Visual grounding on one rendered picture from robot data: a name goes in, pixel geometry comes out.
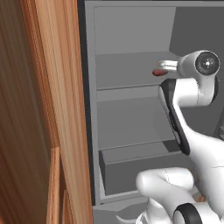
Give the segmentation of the grey fridge shelf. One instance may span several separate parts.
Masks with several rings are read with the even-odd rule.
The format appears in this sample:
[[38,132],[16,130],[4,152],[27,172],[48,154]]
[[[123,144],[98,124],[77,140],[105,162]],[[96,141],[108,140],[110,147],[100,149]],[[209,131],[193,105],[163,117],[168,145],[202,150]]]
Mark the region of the grey fridge shelf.
[[99,102],[97,112],[100,149],[174,139],[157,97]]
[[160,60],[177,60],[172,52],[133,52],[98,55],[96,86],[98,90],[160,84],[166,78],[178,78],[176,73],[156,77],[152,71]]

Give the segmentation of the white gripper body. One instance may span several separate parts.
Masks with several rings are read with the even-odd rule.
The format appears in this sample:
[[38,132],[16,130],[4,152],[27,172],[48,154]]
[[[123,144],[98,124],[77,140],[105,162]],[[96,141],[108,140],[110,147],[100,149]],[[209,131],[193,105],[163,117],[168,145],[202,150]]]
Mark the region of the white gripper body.
[[178,62],[176,60],[160,60],[157,63],[157,67],[160,70],[176,72],[178,70]]

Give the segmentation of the red-brown sausage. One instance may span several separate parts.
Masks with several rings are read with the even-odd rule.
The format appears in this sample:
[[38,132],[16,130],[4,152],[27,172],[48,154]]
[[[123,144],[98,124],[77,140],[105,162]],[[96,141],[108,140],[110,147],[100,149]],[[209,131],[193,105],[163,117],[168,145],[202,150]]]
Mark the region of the red-brown sausage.
[[166,71],[166,70],[160,70],[160,69],[154,69],[154,70],[152,71],[152,74],[153,74],[154,76],[159,77],[159,76],[164,76],[164,75],[166,75],[166,74],[167,74],[167,71]]

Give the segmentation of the tall wooden cupboard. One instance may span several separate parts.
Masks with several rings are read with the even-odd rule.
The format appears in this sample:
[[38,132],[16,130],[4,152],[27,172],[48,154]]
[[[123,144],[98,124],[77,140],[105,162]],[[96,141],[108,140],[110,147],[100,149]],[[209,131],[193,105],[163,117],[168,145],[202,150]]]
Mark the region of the tall wooden cupboard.
[[59,147],[73,224],[93,224],[78,0],[0,0],[0,224],[46,224]]

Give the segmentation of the grey fridge drawer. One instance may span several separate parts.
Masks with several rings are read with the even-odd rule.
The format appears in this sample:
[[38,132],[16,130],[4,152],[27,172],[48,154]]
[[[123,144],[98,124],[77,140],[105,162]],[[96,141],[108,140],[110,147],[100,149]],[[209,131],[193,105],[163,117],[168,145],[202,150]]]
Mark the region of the grey fridge drawer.
[[182,167],[196,176],[175,140],[101,150],[99,164],[106,197],[134,192],[137,174],[150,169]]

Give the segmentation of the wooden cupboard door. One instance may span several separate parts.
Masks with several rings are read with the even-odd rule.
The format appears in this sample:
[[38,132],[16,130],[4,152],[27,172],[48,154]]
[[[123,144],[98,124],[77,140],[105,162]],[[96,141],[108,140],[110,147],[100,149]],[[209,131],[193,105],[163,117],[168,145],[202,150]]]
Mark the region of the wooden cupboard door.
[[51,149],[46,224],[74,224],[59,147]]

